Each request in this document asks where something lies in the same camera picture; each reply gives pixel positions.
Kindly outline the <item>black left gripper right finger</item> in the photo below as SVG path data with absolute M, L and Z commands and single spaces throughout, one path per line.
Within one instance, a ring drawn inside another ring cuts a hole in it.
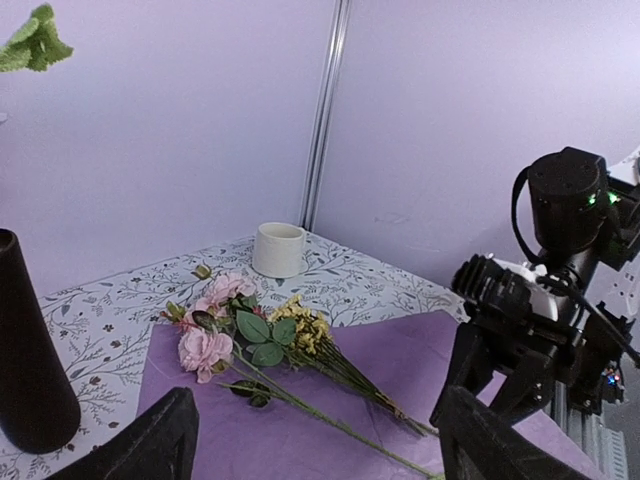
M 466 389 L 442 392 L 438 430 L 447 479 L 596 479 L 589 457 L 538 412 L 510 426 Z

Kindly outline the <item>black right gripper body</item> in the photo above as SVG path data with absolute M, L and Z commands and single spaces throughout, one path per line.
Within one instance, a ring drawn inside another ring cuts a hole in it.
M 609 361 L 620 362 L 630 353 L 630 323 L 624 316 L 611 315 L 603 303 L 593 306 L 581 301 L 579 308 L 589 312 L 582 329 L 536 314 L 514 320 L 464 302 L 468 322 L 484 331 L 495 361 L 494 375 L 500 373 L 506 379 L 523 359 L 550 359 L 555 385 L 563 383 L 569 389 L 581 372 L 599 374 Z

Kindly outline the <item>yellow small flower sprig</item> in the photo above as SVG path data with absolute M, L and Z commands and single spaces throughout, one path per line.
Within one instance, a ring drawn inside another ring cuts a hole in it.
M 292 366 L 315 369 L 377 405 L 419 436 L 438 435 L 433 427 L 408 415 L 342 353 L 323 313 L 304 306 L 300 295 L 289 298 L 265 319 L 272 333 L 277 327 L 284 327 L 286 320 L 293 321 L 293 339 L 284 344 L 285 355 Z

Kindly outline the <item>pink rose flower stem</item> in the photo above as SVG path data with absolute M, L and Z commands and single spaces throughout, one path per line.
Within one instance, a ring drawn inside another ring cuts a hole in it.
M 265 317 L 273 309 L 267 311 L 259 304 L 257 286 L 252 280 L 235 272 L 214 274 L 206 264 L 197 266 L 192 274 L 199 280 L 208 281 L 209 286 L 203 296 L 191 306 L 168 302 L 161 315 L 180 329 L 179 363 L 183 370 L 195 374 L 198 383 L 206 384 L 214 376 L 232 370 L 240 378 L 234 383 L 225 384 L 225 389 L 245 398 L 251 407 L 264 408 L 277 399 L 344 432 L 427 479 L 436 478 L 436 473 L 402 458 L 355 432 L 348 424 L 334 420 L 312 407 L 267 374 L 267 369 L 280 365 L 293 371 L 304 368 L 316 370 L 294 367 L 289 363 L 284 344 L 293 339 L 293 321 L 286 320 L 284 327 L 277 327 L 272 333 Z

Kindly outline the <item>blue poppy flower stem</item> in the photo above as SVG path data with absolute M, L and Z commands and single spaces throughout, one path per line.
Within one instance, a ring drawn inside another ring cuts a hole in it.
M 31 11 L 28 20 L 1 46 L 1 72 L 20 70 L 46 72 L 52 65 L 73 55 L 74 48 L 63 42 L 49 3 Z

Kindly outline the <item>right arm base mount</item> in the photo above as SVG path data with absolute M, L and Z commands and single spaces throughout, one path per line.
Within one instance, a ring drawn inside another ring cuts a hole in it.
M 597 374 L 595 370 L 581 372 L 569 389 L 570 405 L 589 415 L 600 415 L 603 404 L 624 400 L 624 376 L 619 361 L 609 361 Z

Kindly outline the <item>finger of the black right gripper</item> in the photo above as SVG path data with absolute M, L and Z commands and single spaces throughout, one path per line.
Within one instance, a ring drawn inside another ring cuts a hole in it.
M 528 418 L 551 401 L 554 367 L 550 359 L 523 359 L 508 375 L 490 409 L 508 425 Z
M 447 376 L 430 416 L 430 423 L 440 424 L 448 387 L 461 386 L 477 396 L 493 379 L 494 371 L 495 361 L 484 331 L 471 322 L 459 324 Z

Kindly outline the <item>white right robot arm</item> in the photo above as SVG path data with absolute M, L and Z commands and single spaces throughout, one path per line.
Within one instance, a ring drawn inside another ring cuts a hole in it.
M 456 331 L 445 384 L 478 395 L 504 382 L 491 410 L 516 424 L 548 405 L 557 384 L 573 407 L 601 409 L 602 385 L 637 360 L 632 321 L 586 299 L 599 265 L 620 270 L 639 252 L 639 191 L 603 157 L 567 147 L 524 168 L 512 192 L 530 195 L 539 253 L 526 265 L 475 255 L 454 275 L 468 321 Z

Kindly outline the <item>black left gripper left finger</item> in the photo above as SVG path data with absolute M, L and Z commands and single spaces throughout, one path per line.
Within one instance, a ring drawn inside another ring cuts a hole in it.
M 54 480 L 189 479 L 199 430 L 193 393 L 175 387 L 106 444 Z

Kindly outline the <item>purple pink wrapping paper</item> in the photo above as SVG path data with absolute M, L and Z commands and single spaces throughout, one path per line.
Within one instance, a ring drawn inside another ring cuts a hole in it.
M 405 412 L 427 422 L 444 384 L 457 322 L 438 311 L 339 327 L 343 354 Z M 179 330 L 154 327 L 139 409 L 187 387 L 199 412 L 196 479 L 419 479 L 443 469 L 438 440 L 420 437 L 384 410 L 310 369 L 275 368 L 272 378 L 321 412 L 279 400 L 251 407 L 230 392 L 234 372 L 199 384 L 178 358 Z

